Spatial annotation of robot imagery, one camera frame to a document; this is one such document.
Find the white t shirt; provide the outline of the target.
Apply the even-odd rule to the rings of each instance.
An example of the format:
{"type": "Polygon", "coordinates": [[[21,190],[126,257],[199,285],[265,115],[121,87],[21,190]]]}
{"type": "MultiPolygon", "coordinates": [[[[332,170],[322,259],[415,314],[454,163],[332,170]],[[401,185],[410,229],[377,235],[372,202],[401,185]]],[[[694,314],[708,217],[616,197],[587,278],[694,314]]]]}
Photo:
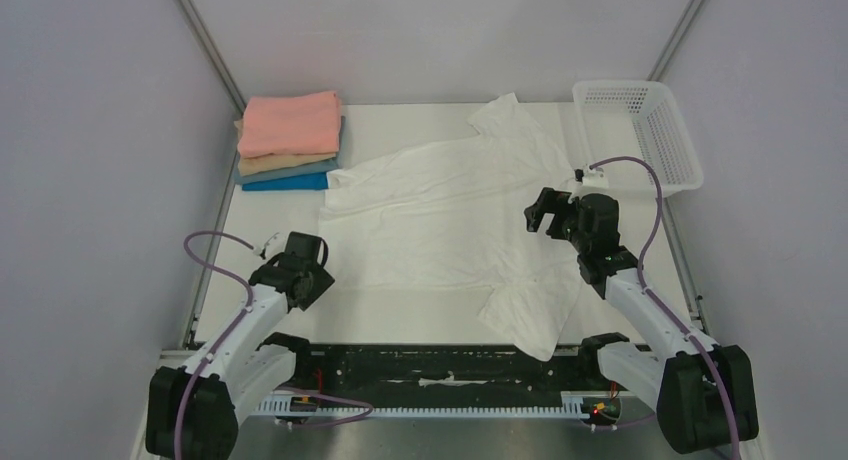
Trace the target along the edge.
{"type": "Polygon", "coordinates": [[[525,209],[570,164],[514,94],[469,119],[475,135],[337,170],[318,216],[345,287],[487,287],[479,321],[549,360],[582,285],[574,247],[530,233],[525,209]]]}

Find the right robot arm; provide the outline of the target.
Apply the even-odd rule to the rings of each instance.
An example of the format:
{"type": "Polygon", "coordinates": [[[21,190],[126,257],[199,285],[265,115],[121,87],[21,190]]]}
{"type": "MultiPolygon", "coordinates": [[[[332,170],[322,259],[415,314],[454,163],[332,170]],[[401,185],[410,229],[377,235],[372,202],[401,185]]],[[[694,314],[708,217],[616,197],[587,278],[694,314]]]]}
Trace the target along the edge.
{"type": "Polygon", "coordinates": [[[737,345],[720,345],[659,298],[642,262],[621,242],[619,213],[610,196],[550,187],[524,211],[532,233],[551,215],[547,236],[575,248],[581,278],[648,346],[642,351],[619,333],[586,338],[577,362],[580,380],[591,388],[611,381],[630,391],[653,410],[665,440],[680,454],[756,439],[749,356],[737,345]]]}

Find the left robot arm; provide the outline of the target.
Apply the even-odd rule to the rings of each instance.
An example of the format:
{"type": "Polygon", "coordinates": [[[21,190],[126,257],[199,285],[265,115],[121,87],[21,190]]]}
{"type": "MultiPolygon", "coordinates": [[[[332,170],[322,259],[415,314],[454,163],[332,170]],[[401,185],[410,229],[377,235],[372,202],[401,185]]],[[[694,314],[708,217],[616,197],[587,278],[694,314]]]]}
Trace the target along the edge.
{"type": "Polygon", "coordinates": [[[314,373],[309,340],[280,333],[292,311],[307,310],[335,280],[329,248],[318,236],[291,232],[248,276],[206,263],[244,290],[225,324],[177,367],[163,366],[149,383],[145,449],[166,459],[226,459],[240,426],[278,386],[307,385],[314,373]]]}

